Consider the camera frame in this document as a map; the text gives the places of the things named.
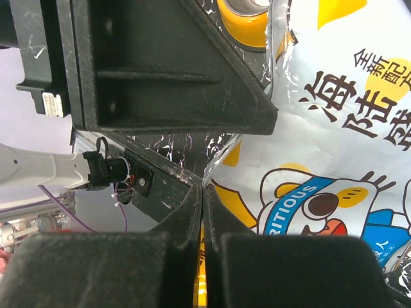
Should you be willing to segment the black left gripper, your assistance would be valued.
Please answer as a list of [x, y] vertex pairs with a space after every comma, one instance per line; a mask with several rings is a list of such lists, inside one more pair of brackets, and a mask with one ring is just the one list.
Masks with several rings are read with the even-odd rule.
[[74, 60], [71, 1], [1, 1], [1, 48], [20, 51], [24, 79], [38, 114], [71, 116], [83, 128], [78, 68]]

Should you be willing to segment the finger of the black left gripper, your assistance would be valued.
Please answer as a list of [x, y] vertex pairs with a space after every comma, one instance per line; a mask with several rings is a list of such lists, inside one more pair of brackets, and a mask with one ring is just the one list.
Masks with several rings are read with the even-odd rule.
[[277, 110], [196, 1], [71, 1], [78, 129], [269, 135]]

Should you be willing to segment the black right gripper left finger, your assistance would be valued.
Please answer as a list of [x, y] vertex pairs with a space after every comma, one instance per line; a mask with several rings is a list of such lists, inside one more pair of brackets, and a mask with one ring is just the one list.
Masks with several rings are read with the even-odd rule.
[[196, 307], [202, 190], [144, 233], [42, 233], [13, 254], [2, 307]]

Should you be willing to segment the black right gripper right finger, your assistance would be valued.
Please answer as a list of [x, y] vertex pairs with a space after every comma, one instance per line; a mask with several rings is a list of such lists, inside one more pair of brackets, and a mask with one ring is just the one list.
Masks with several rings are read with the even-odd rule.
[[204, 189], [209, 307], [400, 307], [369, 247], [344, 236], [249, 230]]

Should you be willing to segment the pink white pet food bag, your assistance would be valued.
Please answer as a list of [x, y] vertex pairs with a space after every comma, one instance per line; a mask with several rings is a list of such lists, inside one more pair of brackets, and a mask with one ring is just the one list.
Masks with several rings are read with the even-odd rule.
[[204, 183], [261, 235], [351, 235], [410, 298], [410, 3], [272, 1], [272, 134], [237, 135]]

